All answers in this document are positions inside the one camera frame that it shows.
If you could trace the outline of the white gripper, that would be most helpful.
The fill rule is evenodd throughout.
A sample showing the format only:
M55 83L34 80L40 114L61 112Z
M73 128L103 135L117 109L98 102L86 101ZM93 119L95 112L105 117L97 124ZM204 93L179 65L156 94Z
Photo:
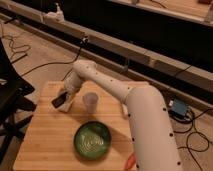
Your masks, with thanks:
M66 102L71 104L76 96L76 93L78 93L81 89L83 83L84 79L73 71L71 75L65 79L64 87L60 89L59 95L67 93L68 96Z

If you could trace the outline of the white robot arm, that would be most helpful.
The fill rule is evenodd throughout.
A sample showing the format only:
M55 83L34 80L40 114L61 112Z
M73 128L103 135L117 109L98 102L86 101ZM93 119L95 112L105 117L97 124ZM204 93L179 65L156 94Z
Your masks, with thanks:
M183 171L166 104L158 89L149 83L131 87L99 72L95 62L77 60L59 91L59 95L67 93L61 111L68 111L70 101L87 80L126 105L138 171Z

